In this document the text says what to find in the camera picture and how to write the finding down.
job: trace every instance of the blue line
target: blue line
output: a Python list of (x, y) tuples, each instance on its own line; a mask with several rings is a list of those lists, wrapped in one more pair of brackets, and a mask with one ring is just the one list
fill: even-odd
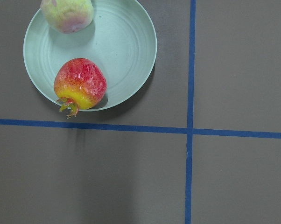
[(38, 121), (38, 120), (0, 119), (0, 125), (36, 126), (36, 127), (58, 127), (58, 128), (111, 130), (111, 131), (129, 131), (129, 132), (151, 132), (151, 133), (187, 134), (187, 128), (179, 128), (179, 127), (107, 125), (107, 124), (71, 123), (71, 122)]
[(230, 136), (230, 137), (281, 139), (281, 133), (278, 133), (278, 132), (252, 132), (252, 131), (233, 131), (233, 130), (215, 130), (215, 129), (195, 128), (195, 129), (193, 129), (193, 134)]
[(193, 101), (195, 75), (195, 30), (196, 30), (196, 0), (190, 1), (190, 37), (189, 37), (189, 67), (188, 67), (188, 111), (187, 111), (187, 157), (185, 183), (185, 224), (191, 224), (191, 185), (192, 185), (192, 140), (193, 140)]

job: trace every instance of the round plate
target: round plate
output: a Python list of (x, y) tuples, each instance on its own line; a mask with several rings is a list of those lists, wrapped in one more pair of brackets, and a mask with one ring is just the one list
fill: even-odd
[(51, 28), (39, 9), (24, 38), (23, 57), (36, 88), (56, 103), (53, 83), (64, 63), (88, 58), (104, 74), (107, 90), (97, 111), (130, 98), (149, 77), (157, 38), (146, 10), (136, 0), (93, 0), (94, 18), (83, 30), (63, 34)]

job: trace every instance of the pink and yellow fruit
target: pink and yellow fruit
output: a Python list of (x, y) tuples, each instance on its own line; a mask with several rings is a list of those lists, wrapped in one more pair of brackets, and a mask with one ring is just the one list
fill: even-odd
[(99, 67), (86, 58), (66, 62), (54, 81), (54, 91), (61, 102), (60, 111), (70, 107), (68, 118), (79, 109), (90, 109), (99, 103), (107, 89), (106, 79)]
[(75, 33), (93, 20), (91, 0), (42, 0), (41, 11), (48, 24), (65, 33)]

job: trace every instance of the gray surface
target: gray surface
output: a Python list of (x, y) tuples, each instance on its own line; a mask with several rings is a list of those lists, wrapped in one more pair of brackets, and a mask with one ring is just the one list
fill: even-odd
[(195, 136), (192, 224), (281, 224), (281, 140)]
[(183, 224), (185, 142), (0, 126), (0, 223)]
[[(105, 111), (80, 113), (68, 122), (186, 126), (189, 28), (185, 24), (189, 23), (190, 3), (140, 3), (148, 10), (157, 32), (154, 72), (128, 101)], [(24, 67), (23, 39), (39, 5), (39, 0), (0, 1), (0, 118), (66, 120), (68, 112), (61, 115), (59, 107), (38, 92)]]
[(197, 1), (195, 83), (195, 127), (281, 132), (281, 1)]

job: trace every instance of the vertical blue line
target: vertical blue line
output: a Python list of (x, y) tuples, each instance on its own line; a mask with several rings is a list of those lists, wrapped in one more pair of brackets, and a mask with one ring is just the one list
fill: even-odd
[(189, 77), (188, 77), (188, 114), (187, 114), (187, 157), (185, 187), (185, 224), (191, 224), (191, 183), (192, 183), (192, 142), (193, 142), (193, 101), (195, 73), (195, 23), (196, 0), (190, 1), (190, 39), (189, 39)]

